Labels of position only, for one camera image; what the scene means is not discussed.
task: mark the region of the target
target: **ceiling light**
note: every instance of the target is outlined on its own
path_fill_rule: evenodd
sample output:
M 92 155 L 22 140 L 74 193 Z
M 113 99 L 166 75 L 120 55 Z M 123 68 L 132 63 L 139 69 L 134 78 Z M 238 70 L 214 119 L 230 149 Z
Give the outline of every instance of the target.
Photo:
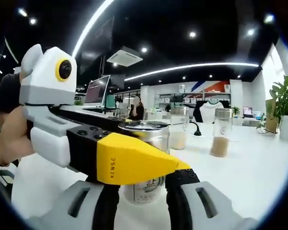
M 23 17 L 28 16 L 28 14 L 27 14 L 27 13 L 24 11 L 24 9 L 22 9 L 22 8 L 19 8 L 19 9 L 18 9 L 18 13 L 21 14 Z
M 255 33 L 255 30 L 254 30 L 254 29 L 248 30 L 248 36 L 253 36 L 254 33 Z
M 196 33 L 195 33 L 195 32 L 190 32 L 190 33 L 189 33 L 189 36 L 193 38 L 193 37 L 196 36 Z
M 35 18 L 30 18 L 30 24 L 35 25 L 37 20 Z
M 97 19 L 100 17 L 100 15 L 108 8 L 108 6 L 113 2 L 114 0 L 105 0 L 104 3 L 101 4 L 101 6 L 98 8 L 98 10 L 93 14 L 88 24 L 85 26 L 84 30 L 82 31 L 75 48 L 72 52 L 72 57 L 76 57 L 85 37 L 87 36 L 88 32 L 92 29 L 93 25 L 97 21 Z
M 146 48 L 146 47 L 143 47 L 143 48 L 141 49 L 141 51 L 142 51 L 142 53 L 146 53 L 146 52 L 147 52 L 147 48 Z
M 125 81 L 130 81 L 133 79 L 157 74 L 157 73 L 163 73 L 163 72 L 168 72 L 168 71 L 174 71 L 178 69 L 187 69 L 187 68 L 194 68 L 194 67 L 204 67 L 204 66 L 248 66 L 248 67 L 259 67 L 258 64 L 252 64 L 252 63 L 243 63 L 243 62 L 216 62 L 216 63 L 201 63 L 201 64 L 192 64 L 192 65 L 186 65 L 186 66 L 176 66 L 176 67 L 171 67 L 167 69 L 160 69 L 156 71 L 152 71 L 149 73 L 144 73 L 140 74 L 134 77 L 126 78 Z
M 274 21 L 274 16 L 271 14 L 267 14 L 264 18 L 264 23 L 272 23 Z

